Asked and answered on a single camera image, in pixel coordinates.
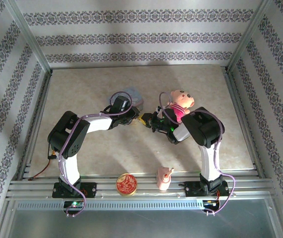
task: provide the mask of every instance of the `toy head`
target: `toy head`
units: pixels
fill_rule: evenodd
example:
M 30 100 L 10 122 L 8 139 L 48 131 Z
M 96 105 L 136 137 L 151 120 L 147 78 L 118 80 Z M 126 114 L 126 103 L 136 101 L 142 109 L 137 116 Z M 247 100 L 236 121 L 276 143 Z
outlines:
M 183 90 L 176 90 L 171 92 L 172 102 L 177 103 L 185 110 L 192 107 L 195 104 L 195 100 L 190 96 L 189 93 Z

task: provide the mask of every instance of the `pink shirt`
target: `pink shirt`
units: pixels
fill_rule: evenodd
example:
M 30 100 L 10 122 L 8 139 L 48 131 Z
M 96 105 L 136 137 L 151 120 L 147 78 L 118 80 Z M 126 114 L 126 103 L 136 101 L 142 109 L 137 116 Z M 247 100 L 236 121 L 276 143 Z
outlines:
M 175 114 L 177 116 L 177 122 L 181 122 L 181 117 L 183 117 L 184 114 L 186 113 L 185 109 L 182 108 L 181 106 L 179 106 L 176 103 L 171 104 L 170 108 L 172 108 L 173 111 L 175 112 Z

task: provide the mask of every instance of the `pink stuffed toy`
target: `pink stuffed toy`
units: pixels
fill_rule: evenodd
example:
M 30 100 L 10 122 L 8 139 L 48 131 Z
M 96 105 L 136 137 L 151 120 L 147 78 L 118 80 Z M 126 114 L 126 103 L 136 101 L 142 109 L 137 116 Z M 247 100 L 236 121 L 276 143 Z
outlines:
M 190 96 L 189 93 L 182 90 L 172 91 L 171 97 L 172 103 L 169 105 L 169 107 L 175 112 L 177 116 L 177 122 L 181 122 L 181 117 L 190 113 L 188 108 L 195 104 L 195 100 Z

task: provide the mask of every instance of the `patterned wallpaper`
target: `patterned wallpaper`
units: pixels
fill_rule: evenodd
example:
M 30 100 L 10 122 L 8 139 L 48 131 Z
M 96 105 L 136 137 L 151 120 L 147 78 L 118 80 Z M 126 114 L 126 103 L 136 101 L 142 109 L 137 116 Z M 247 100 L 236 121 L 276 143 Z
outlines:
M 44 72 L 0 0 L 0 211 L 22 159 Z
M 51 67 L 226 66 L 260 0 L 17 0 Z
M 283 211 L 283 0 L 270 5 L 233 76 L 266 176 Z

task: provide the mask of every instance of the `plush doll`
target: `plush doll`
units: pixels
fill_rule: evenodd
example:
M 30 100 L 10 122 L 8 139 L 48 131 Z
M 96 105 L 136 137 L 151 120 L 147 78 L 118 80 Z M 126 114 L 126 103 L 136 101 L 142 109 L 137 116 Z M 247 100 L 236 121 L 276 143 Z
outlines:
M 181 122 L 181 117 L 185 114 L 189 114 L 190 110 L 188 108 L 195 104 L 195 100 L 190 96 L 189 93 L 176 90 L 171 92 L 172 103 L 169 105 L 173 109 L 177 116 L 177 122 Z

